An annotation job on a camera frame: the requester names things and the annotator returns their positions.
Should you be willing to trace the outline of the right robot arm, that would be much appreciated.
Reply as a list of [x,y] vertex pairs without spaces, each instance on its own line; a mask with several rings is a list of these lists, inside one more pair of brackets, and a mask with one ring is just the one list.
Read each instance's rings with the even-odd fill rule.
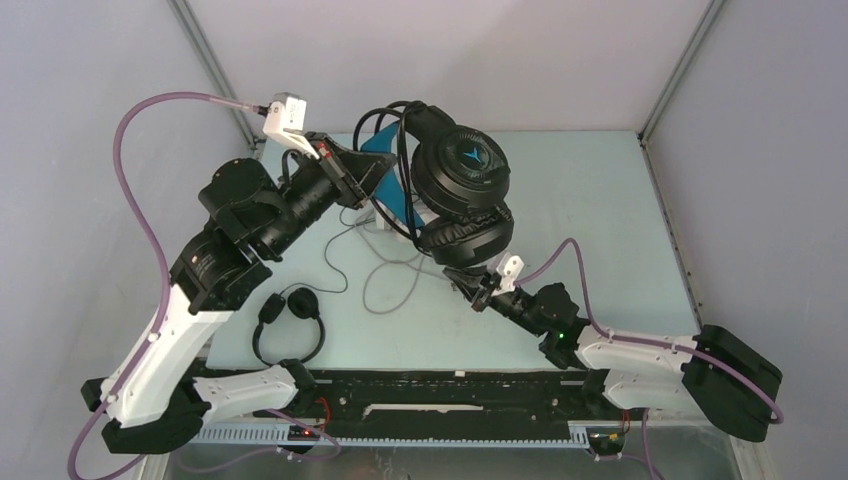
[[604,336],[580,315],[561,282],[529,293],[520,286],[502,289],[500,274],[485,267],[443,272],[473,310],[492,310],[539,338],[553,366],[587,371],[581,402],[593,417],[617,409],[701,415],[724,433],[755,443],[778,422],[772,406],[781,370],[722,326],[678,337]]

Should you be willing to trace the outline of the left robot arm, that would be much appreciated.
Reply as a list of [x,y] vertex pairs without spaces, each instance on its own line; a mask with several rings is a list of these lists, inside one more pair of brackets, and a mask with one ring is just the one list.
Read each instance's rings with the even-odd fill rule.
[[299,417],[314,408],[314,378],[296,359],[227,377],[189,375],[206,341],[270,278],[271,264],[331,206],[364,205],[397,162],[324,133],[307,138],[316,156],[300,158],[285,184],[244,158],[222,165],[200,192],[209,220],[166,267],[167,300],[121,366],[83,386],[88,407],[108,416],[102,437],[110,452],[165,454],[209,424],[262,410]]

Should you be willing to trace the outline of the black blue gaming headset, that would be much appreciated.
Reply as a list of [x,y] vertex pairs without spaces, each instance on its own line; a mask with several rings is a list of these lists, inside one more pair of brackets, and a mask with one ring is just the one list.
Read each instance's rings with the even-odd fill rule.
[[[484,132],[435,105],[401,100],[367,111],[354,127],[353,147],[397,156],[397,167],[371,203],[380,200],[404,221],[419,253],[442,266],[467,268],[509,245],[514,219],[505,197],[511,170],[503,149]],[[420,232],[414,195],[438,215]]]

